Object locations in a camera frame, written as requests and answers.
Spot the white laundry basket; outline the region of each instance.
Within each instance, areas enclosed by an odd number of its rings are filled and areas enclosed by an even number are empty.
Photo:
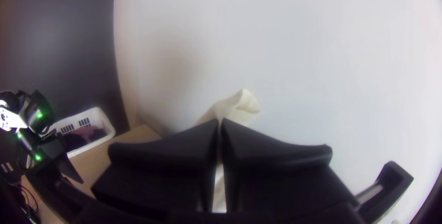
[[[85,146],[68,152],[69,158],[96,147],[97,145],[102,144],[115,136],[115,128],[112,126],[106,114],[101,110],[101,108],[98,107],[59,120],[51,126],[49,131],[56,128],[57,132],[65,135],[83,126],[96,126],[97,128],[103,128],[107,135]]]

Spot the white towel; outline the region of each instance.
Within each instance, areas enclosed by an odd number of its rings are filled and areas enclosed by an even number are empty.
[[[233,96],[221,100],[212,107],[197,121],[195,125],[217,119],[220,124],[223,118],[227,118],[243,126],[249,125],[261,112],[261,107],[252,93],[242,89]],[[218,153],[218,165],[215,173],[215,189],[213,196],[212,212],[225,213],[226,192],[224,187],[224,168],[221,164],[220,153]]]

